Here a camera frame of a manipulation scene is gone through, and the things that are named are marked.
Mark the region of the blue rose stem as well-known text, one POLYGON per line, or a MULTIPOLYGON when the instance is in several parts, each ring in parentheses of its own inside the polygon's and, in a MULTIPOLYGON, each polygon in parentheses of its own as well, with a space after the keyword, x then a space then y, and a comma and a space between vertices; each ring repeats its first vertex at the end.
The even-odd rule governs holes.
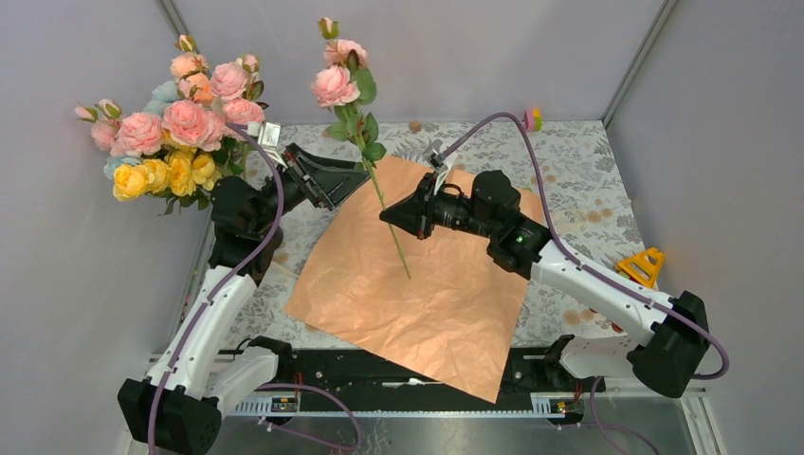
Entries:
MULTIPOLYGON (((151 92, 150 100, 145 104, 142 111, 144 113, 154 114, 158 116, 162 116, 164 110, 167 106, 179 100, 179 96, 177 94, 177 84, 174 81, 167 81, 156 87, 151 92)), ((110 155, 106 158, 105 165, 103 167, 103 173, 107 179, 113 180, 114 179, 114 171, 116 168, 123 164, 135 166, 140 164, 142 159, 140 157, 132 157, 127 155, 121 156, 113 156, 110 155)))

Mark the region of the yellow rose stem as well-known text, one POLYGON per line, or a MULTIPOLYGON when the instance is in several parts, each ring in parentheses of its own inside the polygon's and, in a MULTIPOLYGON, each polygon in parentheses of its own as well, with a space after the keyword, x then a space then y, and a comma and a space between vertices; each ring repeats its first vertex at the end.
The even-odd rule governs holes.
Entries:
POLYGON ((182 145, 169 133, 166 144, 150 157, 111 156, 107 176, 114 197, 120 202, 140 197, 161 198, 168 204, 206 206, 210 192, 223 176, 213 155, 197 147, 182 145))

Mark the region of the large pink rose stem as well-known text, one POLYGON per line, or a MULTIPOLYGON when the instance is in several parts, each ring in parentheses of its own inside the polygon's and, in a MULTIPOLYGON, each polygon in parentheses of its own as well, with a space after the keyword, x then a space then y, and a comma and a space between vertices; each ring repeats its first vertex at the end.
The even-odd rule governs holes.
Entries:
POLYGON ((124 117, 111 100, 96 104, 98 117, 90 129, 96 146, 110 155, 140 157, 156 154, 162 148, 162 118, 135 112, 124 117))

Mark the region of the translucent cellophane wrap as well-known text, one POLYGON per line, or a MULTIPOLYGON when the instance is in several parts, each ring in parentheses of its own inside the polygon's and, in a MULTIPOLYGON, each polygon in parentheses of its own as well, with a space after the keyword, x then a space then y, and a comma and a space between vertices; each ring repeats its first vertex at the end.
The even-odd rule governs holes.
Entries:
POLYGON ((272 263, 262 276, 258 289, 266 293, 291 292, 299 275, 282 264, 272 263))

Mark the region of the peach rose stem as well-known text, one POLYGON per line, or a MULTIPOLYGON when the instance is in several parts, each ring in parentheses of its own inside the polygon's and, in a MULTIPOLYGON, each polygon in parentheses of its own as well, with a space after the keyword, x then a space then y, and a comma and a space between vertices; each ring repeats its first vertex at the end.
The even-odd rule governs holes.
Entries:
POLYGON ((208 76, 209 65, 198 51, 191 35, 181 34, 175 43, 180 53, 170 64, 170 72, 184 99, 209 106, 214 98, 208 76))

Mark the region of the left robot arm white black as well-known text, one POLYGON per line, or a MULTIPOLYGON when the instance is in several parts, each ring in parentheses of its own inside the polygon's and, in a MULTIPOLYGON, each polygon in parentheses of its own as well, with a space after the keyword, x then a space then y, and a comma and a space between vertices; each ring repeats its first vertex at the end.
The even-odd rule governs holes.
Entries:
POLYGON ((283 241, 280 220, 298 205, 335 209, 369 179, 361 165, 319 157, 297 144, 267 160, 260 189, 227 176, 211 191, 214 244, 201 289, 166 352, 140 380, 128 379, 118 402, 134 440, 151 450, 205 454, 224 419, 266 384, 293 380, 286 342, 257 337, 220 372, 221 342, 252 298, 283 241))

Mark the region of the orange wrapping paper sheet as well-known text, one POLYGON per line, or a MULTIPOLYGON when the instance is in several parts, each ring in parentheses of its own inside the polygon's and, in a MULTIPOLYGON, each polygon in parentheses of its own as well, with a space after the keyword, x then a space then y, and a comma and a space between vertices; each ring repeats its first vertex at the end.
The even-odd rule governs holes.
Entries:
POLYGON ((292 318, 486 402, 498 399, 528 287, 446 227, 419 240, 380 221, 426 167, 388 156, 339 208, 285 305, 292 318))

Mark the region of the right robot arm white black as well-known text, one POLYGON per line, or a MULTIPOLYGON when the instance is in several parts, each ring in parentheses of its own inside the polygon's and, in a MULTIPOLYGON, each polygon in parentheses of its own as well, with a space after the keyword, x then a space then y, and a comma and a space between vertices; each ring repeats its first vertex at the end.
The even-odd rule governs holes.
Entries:
POLYGON ((635 378, 668 398, 681 397, 713 340, 704 302, 634 282, 564 244, 521 211, 521 193, 501 171, 482 172, 470 193, 435 173, 408 197, 382 210, 381 221, 424 240, 437 227, 486 238, 494 264, 567 294, 604 316, 620 337, 563 336, 550 348, 545 381, 566 391, 580 378, 635 378))

